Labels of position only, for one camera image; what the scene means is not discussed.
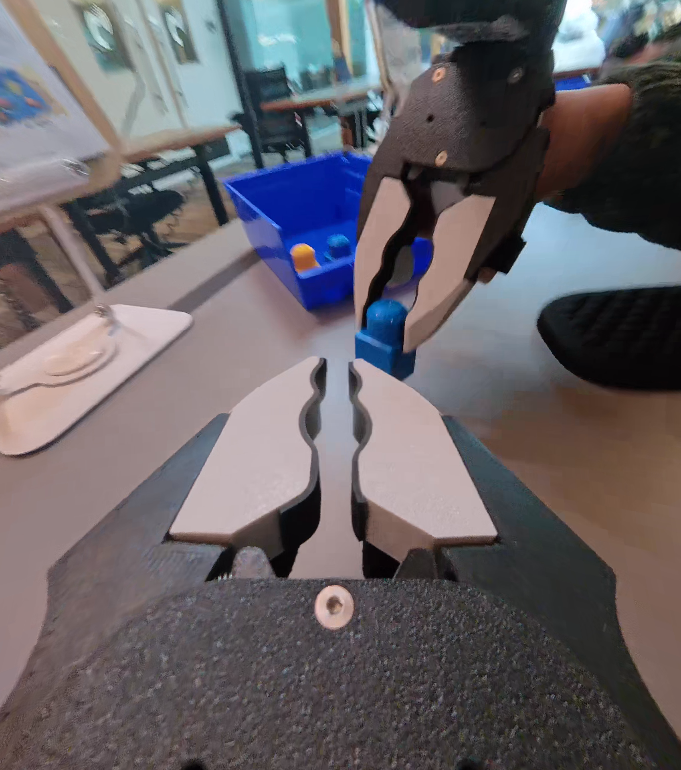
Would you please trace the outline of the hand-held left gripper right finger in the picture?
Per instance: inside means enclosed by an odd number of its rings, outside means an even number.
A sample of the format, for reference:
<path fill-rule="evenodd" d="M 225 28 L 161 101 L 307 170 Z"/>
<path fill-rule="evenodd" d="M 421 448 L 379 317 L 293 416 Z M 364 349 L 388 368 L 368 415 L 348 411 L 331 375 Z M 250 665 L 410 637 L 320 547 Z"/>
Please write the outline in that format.
<path fill-rule="evenodd" d="M 357 448 L 352 526 L 364 574 L 394 574 L 416 549 L 495 544 L 498 531 L 439 409 L 372 364 L 349 364 Z"/>

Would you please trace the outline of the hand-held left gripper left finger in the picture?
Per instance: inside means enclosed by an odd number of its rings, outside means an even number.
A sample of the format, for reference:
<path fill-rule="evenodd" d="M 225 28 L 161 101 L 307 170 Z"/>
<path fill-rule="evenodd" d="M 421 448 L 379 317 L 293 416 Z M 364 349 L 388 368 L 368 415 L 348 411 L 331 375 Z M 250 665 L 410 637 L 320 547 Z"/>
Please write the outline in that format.
<path fill-rule="evenodd" d="M 170 538 L 235 551 L 256 547 L 275 572 L 291 572 L 319 524 L 315 439 L 325 392 L 326 359 L 311 356 L 240 400 L 170 525 Z"/>

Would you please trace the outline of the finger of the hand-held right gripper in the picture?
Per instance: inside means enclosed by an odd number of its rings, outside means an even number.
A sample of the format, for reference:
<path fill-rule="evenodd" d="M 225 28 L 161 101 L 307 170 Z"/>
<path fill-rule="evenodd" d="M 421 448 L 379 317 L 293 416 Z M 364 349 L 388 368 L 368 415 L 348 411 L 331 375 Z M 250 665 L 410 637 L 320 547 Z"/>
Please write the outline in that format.
<path fill-rule="evenodd" d="M 493 197 L 467 197 L 437 217 L 432 261 L 418 283 L 405 320 L 405 353 L 428 341 L 473 287 L 467 271 L 495 201 Z"/>
<path fill-rule="evenodd" d="M 356 329 L 365 323 L 366 307 L 380 290 L 374 287 L 383 276 L 384 255 L 410 213 L 411 199 L 403 181 L 383 178 L 361 235 L 357 237 L 354 260 L 354 312 Z"/>

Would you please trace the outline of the person's right forearm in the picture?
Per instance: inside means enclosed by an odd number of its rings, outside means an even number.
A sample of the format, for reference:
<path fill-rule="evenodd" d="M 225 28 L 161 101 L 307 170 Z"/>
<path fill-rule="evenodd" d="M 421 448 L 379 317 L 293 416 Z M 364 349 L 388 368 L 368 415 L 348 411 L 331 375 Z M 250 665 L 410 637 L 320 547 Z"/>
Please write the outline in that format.
<path fill-rule="evenodd" d="M 583 183 L 544 201 L 597 228 L 681 251 L 681 36 L 610 60 L 591 87 L 613 83 L 633 93 L 620 137 Z"/>

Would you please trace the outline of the wooden desk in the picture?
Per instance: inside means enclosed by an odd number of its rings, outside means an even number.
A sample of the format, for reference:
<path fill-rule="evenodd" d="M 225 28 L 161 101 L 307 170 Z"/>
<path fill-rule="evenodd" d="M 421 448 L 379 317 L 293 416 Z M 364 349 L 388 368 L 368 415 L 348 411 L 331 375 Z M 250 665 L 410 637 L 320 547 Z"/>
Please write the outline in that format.
<path fill-rule="evenodd" d="M 90 182 L 83 196 L 62 203 L 61 207 L 69 222 L 101 266 L 107 287 L 123 281 L 123 274 L 120 278 L 115 277 L 114 261 L 100 239 L 95 239 L 92 228 L 76 205 L 76 199 L 107 189 L 118 194 L 148 192 L 149 186 L 156 180 L 193 169 L 203 182 L 217 226 L 224 226 L 230 218 L 210 166 L 209 146 L 238 130 L 238 125 L 226 123 L 191 130 L 163 130 L 137 140 L 129 140 L 121 146 L 122 159 L 116 162 L 115 171 L 110 176 Z"/>
<path fill-rule="evenodd" d="M 381 95 L 384 89 L 380 82 L 369 79 L 354 79 L 340 85 L 312 91 L 308 94 L 291 95 L 289 98 L 261 102 L 262 112 L 293 113 L 299 116 L 300 135 L 303 140 L 305 157 L 313 156 L 313 145 L 307 126 L 306 114 L 317 108 L 333 108 L 342 121 L 353 127 L 349 147 L 355 150 L 365 149 L 370 140 L 367 134 L 367 112 L 370 95 Z"/>

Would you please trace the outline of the black office chair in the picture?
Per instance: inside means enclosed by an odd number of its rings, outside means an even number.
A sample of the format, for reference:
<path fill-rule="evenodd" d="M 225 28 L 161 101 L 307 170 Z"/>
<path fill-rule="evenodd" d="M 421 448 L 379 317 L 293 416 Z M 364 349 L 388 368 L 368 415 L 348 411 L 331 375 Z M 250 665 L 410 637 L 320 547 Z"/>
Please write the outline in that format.
<path fill-rule="evenodd" d="M 288 162 L 290 152 L 301 151 L 306 159 L 312 157 L 304 110 L 294 101 L 285 66 L 247 70 L 244 79 L 253 111 L 247 132 L 259 153 L 276 154 L 283 162 Z"/>
<path fill-rule="evenodd" d="M 160 236 L 156 225 L 172 217 L 178 219 L 186 198 L 174 189 L 159 190 L 153 185 L 148 192 L 115 193 L 112 189 L 76 199 L 96 240 L 109 236 L 120 245 L 138 239 L 139 246 L 117 262 L 115 277 L 122 277 L 122 269 L 130 265 L 147 268 L 188 245 Z"/>

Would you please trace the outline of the black tripod pole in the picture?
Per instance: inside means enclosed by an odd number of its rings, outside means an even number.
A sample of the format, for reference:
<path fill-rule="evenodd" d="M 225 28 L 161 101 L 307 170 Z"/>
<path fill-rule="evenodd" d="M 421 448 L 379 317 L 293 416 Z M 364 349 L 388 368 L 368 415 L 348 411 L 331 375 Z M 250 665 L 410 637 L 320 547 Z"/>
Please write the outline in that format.
<path fill-rule="evenodd" d="M 241 103 L 241 127 L 249 137 L 251 153 L 256 169 L 264 169 L 265 163 L 263 160 L 261 142 L 259 141 L 257 116 L 250 99 L 247 77 L 239 57 L 239 49 L 236 44 L 233 28 L 231 26 L 228 7 L 224 1 L 216 1 L 216 6 L 219 12 L 220 22 L 226 40 L 226 48 L 230 58 L 233 78 L 236 83 L 236 90 L 239 94 L 239 101 Z"/>

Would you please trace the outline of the black textured pad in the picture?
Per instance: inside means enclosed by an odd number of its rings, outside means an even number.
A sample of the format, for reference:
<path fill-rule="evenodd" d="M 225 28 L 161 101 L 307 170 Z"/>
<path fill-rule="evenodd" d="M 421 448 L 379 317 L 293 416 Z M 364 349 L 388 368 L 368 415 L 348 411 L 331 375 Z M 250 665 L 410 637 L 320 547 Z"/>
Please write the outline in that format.
<path fill-rule="evenodd" d="M 681 392 L 681 285 L 562 296 L 538 316 L 557 362 L 601 387 Z"/>

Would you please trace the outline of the door window panel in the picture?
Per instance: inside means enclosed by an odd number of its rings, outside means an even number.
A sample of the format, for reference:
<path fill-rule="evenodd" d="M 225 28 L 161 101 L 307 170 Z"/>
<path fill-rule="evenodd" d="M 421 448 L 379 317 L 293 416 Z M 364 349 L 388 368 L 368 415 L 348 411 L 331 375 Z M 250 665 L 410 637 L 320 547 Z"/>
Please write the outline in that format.
<path fill-rule="evenodd" d="M 183 1 L 158 1 L 160 17 L 169 37 L 172 53 L 179 65 L 198 64 L 199 55 L 192 37 L 190 18 Z"/>
<path fill-rule="evenodd" d="M 101 70 L 106 74 L 133 70 L 113 2 L 74 1 L 71 5 Z"/>

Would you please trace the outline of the printed instruction sheet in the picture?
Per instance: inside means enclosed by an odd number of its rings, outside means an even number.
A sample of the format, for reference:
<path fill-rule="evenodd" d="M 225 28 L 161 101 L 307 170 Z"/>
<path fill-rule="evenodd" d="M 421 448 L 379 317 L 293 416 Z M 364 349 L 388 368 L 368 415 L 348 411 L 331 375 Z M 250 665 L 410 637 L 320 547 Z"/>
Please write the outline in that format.
<path fill-rule="evenodd" d="M 108 149 L 0 2 L 0 211 L 82 186 Z"/>

